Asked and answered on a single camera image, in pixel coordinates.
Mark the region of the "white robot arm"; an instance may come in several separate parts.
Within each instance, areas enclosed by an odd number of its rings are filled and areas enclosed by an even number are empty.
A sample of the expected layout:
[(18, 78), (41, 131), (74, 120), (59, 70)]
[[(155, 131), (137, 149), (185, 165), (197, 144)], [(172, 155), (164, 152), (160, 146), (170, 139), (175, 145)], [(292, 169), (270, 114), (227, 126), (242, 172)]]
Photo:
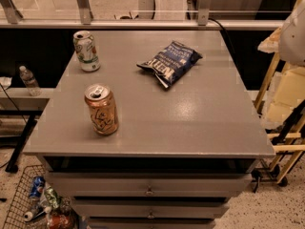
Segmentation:
[(283, 23), (278, 51), (280, 59), (298, 66), (305, 66), (305, 0)]

